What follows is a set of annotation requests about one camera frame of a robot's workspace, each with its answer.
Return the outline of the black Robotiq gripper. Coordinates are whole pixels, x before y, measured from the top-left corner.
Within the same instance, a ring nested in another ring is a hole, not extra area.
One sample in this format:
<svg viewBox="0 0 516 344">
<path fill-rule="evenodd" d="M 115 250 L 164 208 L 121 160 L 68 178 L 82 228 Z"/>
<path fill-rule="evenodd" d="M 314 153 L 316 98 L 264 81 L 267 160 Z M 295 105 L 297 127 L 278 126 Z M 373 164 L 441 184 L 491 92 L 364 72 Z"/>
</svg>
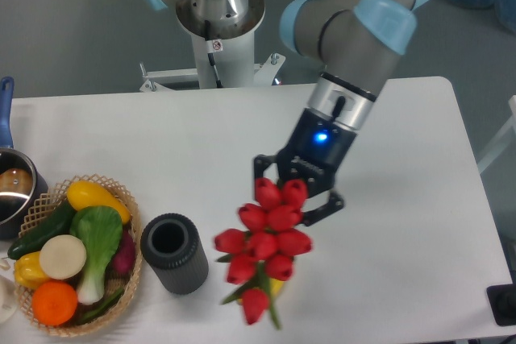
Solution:
<svg viewBox="0 0 516 344">
<path fill-rule="evenodd" d="M 329 190 L 324 205 L 303 213 L 301 224 L 312 226 L 345 206 L 343 196 L 333 188 L 335 175 L 355 137 L 356 132 L 305 109 L 277 156 L 260 154 L 253 158 L 253 180 L 263 177 L 272 181 L 279 178 L 282 183 L 304 180 L 309 197 Z"/>
</svg>

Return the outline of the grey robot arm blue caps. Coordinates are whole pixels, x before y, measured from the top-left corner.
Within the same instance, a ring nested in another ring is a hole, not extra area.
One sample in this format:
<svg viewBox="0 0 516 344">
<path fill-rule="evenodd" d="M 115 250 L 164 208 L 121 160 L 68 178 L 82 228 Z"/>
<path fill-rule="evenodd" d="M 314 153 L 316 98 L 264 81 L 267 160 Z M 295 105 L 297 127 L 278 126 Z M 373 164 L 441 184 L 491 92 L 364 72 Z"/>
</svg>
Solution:
<svg viewBox="0 0 516 344">
<path fill-rule="evenodd" d="M 172 9 L 189 33 L 198 83 L 203 89 L 257 82 L 254 33 L 264 0 L 147 0 Z M 304 214 L 311 226 L 344 206 L 335 175 L 374 102 L 406 52 L 417 22 L 414 11 L 428 0 L 294 0 L 279 23 L 283 44 L 323 63 L 307 107 L 286 145 L 258 155 L 254 176 L 277 166 L 279 180 L 306 183 L 308 194 L 327 203 Z"/>
</svg>

